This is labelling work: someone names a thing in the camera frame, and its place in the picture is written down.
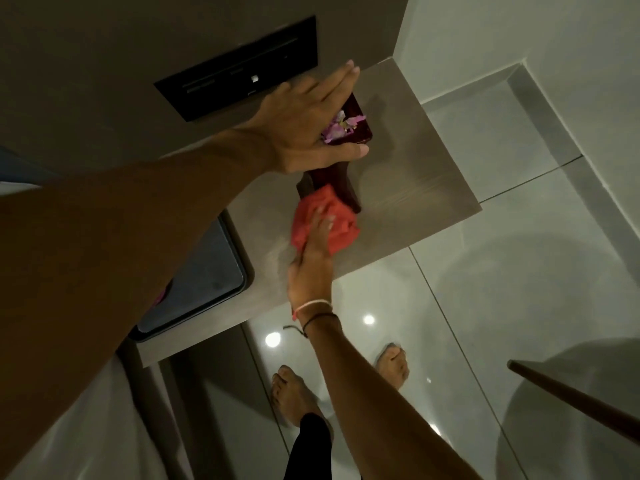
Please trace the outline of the red cleaning cloth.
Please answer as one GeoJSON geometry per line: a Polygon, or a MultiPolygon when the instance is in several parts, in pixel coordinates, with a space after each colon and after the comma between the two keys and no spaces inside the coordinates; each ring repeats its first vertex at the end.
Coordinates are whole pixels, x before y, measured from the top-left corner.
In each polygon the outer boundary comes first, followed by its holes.
{"type": "Polygon", "coordinates": [[[328,236],[329,254],[347,249],[359,235],[356,224],[356,213],[336,195],[331,185],[325,185],[302,198],[295,210],[290,243],[301,252],[308,240],[310,224],[317,209],[333,216],[333,226],[328,236]]]}

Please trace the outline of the person's right forearm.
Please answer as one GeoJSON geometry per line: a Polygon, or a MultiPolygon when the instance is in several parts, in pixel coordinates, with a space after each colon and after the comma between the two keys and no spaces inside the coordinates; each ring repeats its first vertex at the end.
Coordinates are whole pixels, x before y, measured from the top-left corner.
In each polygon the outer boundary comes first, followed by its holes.
{"type": "Polygon", "coordinates": [[[482,480],[356,350],[336,314],[301,325],[363,480],[482,480]]]}

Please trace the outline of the person's left foot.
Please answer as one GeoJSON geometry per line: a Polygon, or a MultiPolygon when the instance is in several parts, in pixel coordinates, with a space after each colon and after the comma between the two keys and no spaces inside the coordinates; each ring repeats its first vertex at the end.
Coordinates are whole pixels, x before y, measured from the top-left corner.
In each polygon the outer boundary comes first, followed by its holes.
{"type": "Polygon", "coordinates": [[[272,377],[271,402],[288,423],[299,429],[304,416],[311,414],[320,418],[328,428],[333,442],[333,427],[321,411],[316,396],[310,391],[302,377],[297,375],[288,365],[281,365],[272,377]]]}

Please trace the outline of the black wall switch panel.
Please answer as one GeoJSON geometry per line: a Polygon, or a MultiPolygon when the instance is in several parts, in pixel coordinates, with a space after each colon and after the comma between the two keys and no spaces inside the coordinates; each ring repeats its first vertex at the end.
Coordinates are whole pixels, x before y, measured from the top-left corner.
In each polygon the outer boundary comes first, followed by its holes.
{"type": "Polygon", "coordinates": [[[310,16],[254,42],[154,83],[190,122],[274,88],[318,64],[317,21],[310,16]]]}

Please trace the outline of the dark wooden bar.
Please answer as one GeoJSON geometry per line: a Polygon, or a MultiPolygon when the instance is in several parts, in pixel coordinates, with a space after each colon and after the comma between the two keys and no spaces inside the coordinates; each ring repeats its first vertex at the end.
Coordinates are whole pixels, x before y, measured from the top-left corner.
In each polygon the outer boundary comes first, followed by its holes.
{"type": "Polygon", "coordinates": [[[507,368],[590,419],[640,445],[640,419],[635,416],[536,371],[524,362],[509,360],[507,368]]]}

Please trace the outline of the dark red wooden tray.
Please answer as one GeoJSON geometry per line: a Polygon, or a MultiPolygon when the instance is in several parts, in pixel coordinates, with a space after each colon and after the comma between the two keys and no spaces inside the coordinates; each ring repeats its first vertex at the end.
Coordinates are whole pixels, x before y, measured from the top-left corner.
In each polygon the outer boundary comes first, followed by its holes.
{"type": "MultiPolygon", "coordinates": [[[[344,121],[349,118],[359,118],[360,121],[355,124],[352,133],[332,140],[329,145],[338,146],[342,143],[368,144],[372,140],[372,130],[354,94],[350,94],[343,104],[341,112],[344,113],[344,121]]],[[[337,197],[344,204],[352,209],[355,214],[361,213],[361,204],[348,176],[348,165],[348,162],[338,162],[327,168],[304,172],[296,185],[300,200],[315,193],[325,185],[331,185],[337,197]]]]}

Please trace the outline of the person's foot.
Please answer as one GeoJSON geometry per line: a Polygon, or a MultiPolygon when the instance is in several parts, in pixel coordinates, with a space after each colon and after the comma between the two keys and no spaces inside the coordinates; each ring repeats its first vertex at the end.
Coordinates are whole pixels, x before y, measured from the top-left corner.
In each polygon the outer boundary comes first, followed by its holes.
{"type": "Polygon", "coordinates": [[[406,351],[393,342],[380,352],[374,361],[374,368],[395,390],[400,390],[410,375],[406,351]]]}
{"type": "Polygon", "coordinates": [[[288,423],[299,429],[304,416],[311,414],[320,418],[328,428],[333,442],[333,427],[321,411],[316,396],[310,391],[302,377],[297,375],[288,365],[281,365],[272,377],[271,402],[288,423]]]}

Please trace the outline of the person's right hand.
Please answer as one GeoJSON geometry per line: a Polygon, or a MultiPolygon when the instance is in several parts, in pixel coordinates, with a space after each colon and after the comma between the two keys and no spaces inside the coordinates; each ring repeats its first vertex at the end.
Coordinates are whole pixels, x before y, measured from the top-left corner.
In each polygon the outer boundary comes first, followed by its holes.
{"type": "Polygon", "coordinates": [[[329,251],[306,248],[289,267],[287,295],[293,316],[302,324],[317,312],[332,311],[333,259],[329,251]]]}

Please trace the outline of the dark grey rounded tray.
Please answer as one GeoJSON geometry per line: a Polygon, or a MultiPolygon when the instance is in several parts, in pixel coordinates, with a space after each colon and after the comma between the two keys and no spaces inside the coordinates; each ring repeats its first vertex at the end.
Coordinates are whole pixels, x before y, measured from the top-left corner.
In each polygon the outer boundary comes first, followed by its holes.
{"type": "Polygon", "coordinates": [[[253,266],[224,210],[173,275],[164,300],[149,309],[128,338],[140,343],[159,336],[244,292],[253,279],[253,266]]]}

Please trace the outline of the black legging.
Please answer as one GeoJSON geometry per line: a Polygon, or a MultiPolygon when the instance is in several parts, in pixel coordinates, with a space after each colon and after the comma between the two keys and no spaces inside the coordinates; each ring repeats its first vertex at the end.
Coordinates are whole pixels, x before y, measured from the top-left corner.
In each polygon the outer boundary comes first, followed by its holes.
{"type": "Polygon", "coordinates": [[[283,480],[332,480],[332,431],[324,417],[305,414],[283,480]]]}

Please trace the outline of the pink flower petals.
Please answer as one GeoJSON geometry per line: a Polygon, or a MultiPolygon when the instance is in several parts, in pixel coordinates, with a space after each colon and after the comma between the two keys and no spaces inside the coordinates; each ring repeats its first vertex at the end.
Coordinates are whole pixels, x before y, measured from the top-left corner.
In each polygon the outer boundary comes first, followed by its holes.
{"type": "Polygon", "coordinates": [[[365,115],[356,114],[355,116],[348,116],[345,110],[342,109],[322,131],[321,140],[324,144],[330,144],[351,136],[358,129],[359,124],[364,121],[366,121],[365,115]]]}

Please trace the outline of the person's right foot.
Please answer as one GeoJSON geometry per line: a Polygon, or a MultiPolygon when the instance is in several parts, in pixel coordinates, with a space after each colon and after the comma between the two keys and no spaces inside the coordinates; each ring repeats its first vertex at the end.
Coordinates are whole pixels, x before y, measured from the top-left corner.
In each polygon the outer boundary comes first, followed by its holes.
{"type": "Polygon", "coordinates": [[[374,361],[374,368],[395,390],[400,390],[410,375],[406,351],[393,342],[380,352],[374,361]]]}

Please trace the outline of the person's left forearm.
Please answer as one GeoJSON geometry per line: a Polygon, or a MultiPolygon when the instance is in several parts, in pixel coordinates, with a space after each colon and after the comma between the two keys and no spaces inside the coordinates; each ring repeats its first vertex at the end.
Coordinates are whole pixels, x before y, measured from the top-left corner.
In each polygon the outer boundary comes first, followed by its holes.
{"type": "Polygon", "coordinates": [[[277,167],[233,128],[0,198],[0,479],[75,402],[222,210],[277,167]]]}

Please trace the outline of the grey wooden bedside table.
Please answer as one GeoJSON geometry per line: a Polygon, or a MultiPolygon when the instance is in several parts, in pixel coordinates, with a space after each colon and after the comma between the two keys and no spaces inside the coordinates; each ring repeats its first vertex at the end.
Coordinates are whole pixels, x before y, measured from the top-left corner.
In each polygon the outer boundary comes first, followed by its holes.
{"type": "MultiPolygon", "coordinates": [[[[349,178],[362,211],[360,233],[334,258],[340,278],[481,211],[426,112],[393,58],[365,69],[355,97],[373,138],[349,178]]],[[[291,225],[300,176],[267,174],[229,204],[228,215],[252,270],[235,298],[135,345],[143,367],[209,339],[286,302],[293,256],[291,225]]]]}

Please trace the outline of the person's left hand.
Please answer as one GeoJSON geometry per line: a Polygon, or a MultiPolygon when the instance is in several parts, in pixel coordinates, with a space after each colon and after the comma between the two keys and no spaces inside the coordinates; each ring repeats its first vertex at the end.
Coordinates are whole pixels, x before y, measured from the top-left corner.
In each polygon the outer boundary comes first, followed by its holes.
{"type": "Polygon", "coordinates": [[[285,82],[233,131],[251,142],[253,153],[265,159],[267,171],[327,168],[331,165],[316,165],[316,147],[324,144],[321,133],[352,94],[360,72],[348,60],[323,80],[305,75],[285,82]]]}

